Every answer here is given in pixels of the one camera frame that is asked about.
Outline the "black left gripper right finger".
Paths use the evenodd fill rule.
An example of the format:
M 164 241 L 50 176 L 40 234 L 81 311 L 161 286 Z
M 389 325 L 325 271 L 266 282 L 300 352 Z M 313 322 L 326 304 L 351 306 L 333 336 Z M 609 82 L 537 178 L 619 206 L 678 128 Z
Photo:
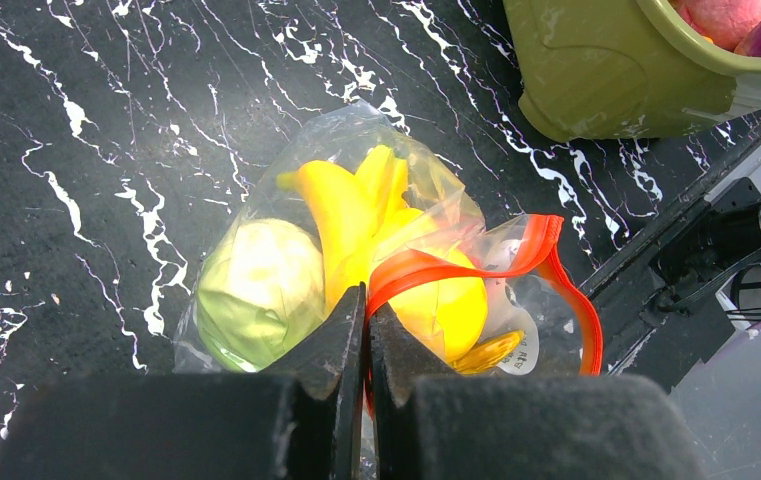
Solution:
M 700 479 L 682 417 L 639 376 L 463 376 L 389 307 L 367 323 L 382 479 Z

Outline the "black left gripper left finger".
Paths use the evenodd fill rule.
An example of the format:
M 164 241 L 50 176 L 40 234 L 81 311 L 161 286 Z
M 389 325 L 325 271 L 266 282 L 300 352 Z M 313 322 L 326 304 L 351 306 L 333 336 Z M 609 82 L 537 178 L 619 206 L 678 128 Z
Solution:
M 0 479 L 352 479 L 365 289 L 258 373 L 98 376 L 16 415 Z

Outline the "green toy cabbage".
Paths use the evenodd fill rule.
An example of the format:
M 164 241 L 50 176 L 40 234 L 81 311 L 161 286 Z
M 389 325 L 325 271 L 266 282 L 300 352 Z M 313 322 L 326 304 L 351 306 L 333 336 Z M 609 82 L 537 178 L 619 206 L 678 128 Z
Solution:
M 270 366 L 325 319 L 316 239 L 285 220 L 236 221 L 204 262 L 194 316 L 204 346 L 226 369 Z

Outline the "clear zip bag orange zipper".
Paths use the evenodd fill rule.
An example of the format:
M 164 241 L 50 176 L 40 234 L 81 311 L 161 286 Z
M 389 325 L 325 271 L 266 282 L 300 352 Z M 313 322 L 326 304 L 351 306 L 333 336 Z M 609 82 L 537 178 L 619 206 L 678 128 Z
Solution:
M 560 216 L 488 227 L 465 184 L 360 101 L 312 119 L 202 263 L 174 337 L 178 373 L 258 373 L 353 287 L 366 311 L 462 375 L 597 375 L 595 307 L 564 269 Z

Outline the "yellow toy banana bunch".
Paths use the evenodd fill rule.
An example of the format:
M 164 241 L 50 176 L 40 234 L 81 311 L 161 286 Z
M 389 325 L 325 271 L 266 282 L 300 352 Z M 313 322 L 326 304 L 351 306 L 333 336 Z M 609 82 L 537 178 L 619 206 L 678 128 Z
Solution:
M 357 170 L 313 160 L 281 173 L 276 184 L 298 193 L 318 230 L 323 255 L 324 299 L 330 312 L 345 291 L 368 282 L 378 244 L 423 214 L 407 204 L 408 162 L 392 148 L 371 149 Z

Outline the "olive green plastic bin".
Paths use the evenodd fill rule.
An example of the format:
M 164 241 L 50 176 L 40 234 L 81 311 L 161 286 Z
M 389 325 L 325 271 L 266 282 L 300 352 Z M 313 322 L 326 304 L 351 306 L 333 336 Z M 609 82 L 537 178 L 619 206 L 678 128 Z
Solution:
M 691 135 L 761 110 L 761 58 L 711 44 L 667 1 L 508 1 L 518 105 L 558 141 Z

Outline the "light pink toy peach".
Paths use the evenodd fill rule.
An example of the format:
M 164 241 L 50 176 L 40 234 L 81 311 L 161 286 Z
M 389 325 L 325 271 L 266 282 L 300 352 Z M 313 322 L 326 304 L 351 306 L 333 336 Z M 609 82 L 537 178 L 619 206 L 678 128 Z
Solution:
M 699 35 L 728 51 L 761 22 L 761 0 L 678 0 L 671 5 Z

